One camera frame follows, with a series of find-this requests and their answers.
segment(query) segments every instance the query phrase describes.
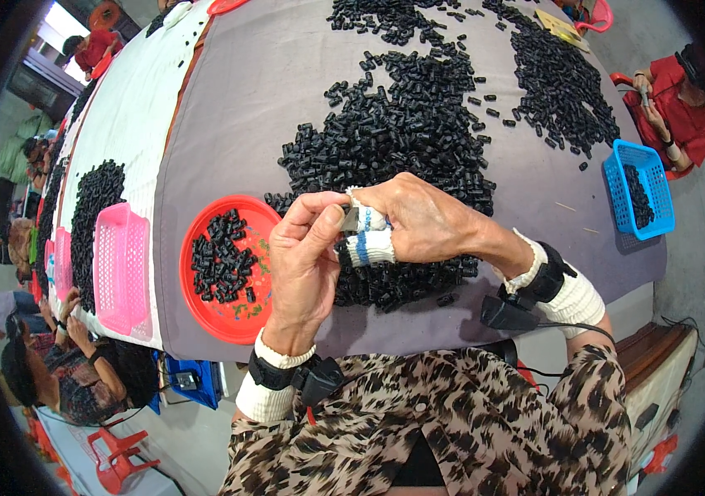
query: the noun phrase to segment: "patterned shirt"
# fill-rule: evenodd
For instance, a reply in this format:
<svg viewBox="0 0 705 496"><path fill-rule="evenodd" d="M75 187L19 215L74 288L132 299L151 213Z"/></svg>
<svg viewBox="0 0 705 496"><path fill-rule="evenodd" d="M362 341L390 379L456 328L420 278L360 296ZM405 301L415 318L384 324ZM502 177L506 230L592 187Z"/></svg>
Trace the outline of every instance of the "patterned shirt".
<svg viewBox="0 0 705 496"><path fill-rule="evenodd" d="M79 348L65 349L55 344L43 362L60 381L60 416L67 421L97 424L126 411L126 402L112 396Z"/></svg>
<svg viewBox="0 0 705 496"><path fill-rule="evenodd" d="M339 360L296 420L232 424L219 494L382 494L423 435L451 495L624 494L630 423L614 352L578 350L551 394L477 348Z"/></svg>

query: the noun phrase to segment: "pink plastic basket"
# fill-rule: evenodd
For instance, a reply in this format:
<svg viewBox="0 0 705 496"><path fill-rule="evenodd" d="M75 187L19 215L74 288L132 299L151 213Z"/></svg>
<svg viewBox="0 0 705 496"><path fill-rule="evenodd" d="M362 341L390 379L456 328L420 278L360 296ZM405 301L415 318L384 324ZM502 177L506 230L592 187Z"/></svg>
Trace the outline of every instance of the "pink plastic basket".
<svg viewBox="0 0 705 496"><path fill-rule="evenodd" d="M66 295L71 289L71 233L66 228L59 227L55 231L55 291L57 299L66 301Z"/></svg>
<svg viewBox="0 0 705 496"><path fill-rule="evenodd" d="M148 295L148 219L118 203L99 212L93 239L96 317L107 329L151 338Z"/></svg>

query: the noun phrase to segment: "white tablecloth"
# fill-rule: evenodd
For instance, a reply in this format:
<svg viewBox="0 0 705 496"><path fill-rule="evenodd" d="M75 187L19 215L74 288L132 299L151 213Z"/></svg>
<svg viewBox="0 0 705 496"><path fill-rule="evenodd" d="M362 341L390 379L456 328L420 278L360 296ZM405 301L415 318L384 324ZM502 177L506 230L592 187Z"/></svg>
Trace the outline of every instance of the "white tablecloth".
<svg viewBox="0 0 705 496"><path fill-rule="evenodd" d="M206 9L211 2L196 2L178 24L170 29L160 28L149 38L145 37L148 28L143 28L116 55L102 76L89 106L71 127L63 144L64 150L71 146L74 149L65 187L61 191L64 195L62 211L55 211L55 222L60 219L60 223L53 229L53 240L59 226L71 230L80 177L108 159L126 164L121 197L129 202L132 212L153 223L154 191L167 131L173 119L179 89L194 54L195 42L208 21ZM150 337L136 336L134 333L121 336L101 325L95 315L81 309L77 309L74 315L97 334L162 349L152 260L149 251ZM54 291L50 291L50 303L57 312L60 302Z"/></svg>

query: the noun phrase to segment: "pants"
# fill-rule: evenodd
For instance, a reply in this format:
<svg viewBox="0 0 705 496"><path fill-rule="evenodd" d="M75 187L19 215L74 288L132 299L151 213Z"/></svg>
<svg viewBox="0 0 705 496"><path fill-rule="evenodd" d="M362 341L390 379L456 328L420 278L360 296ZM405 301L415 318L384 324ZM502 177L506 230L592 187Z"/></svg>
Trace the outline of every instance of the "pants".
<svg viewBox="0 0 705 496"><path fill-rule="evenodd" d="M49 326L43 320L43 317L36 315L41 312L41 309L32 294L24 291L14 291L13 299L16 300L16 313L19 314L21 320L27 322L30 327L30 334L50 332Z"/></svg>

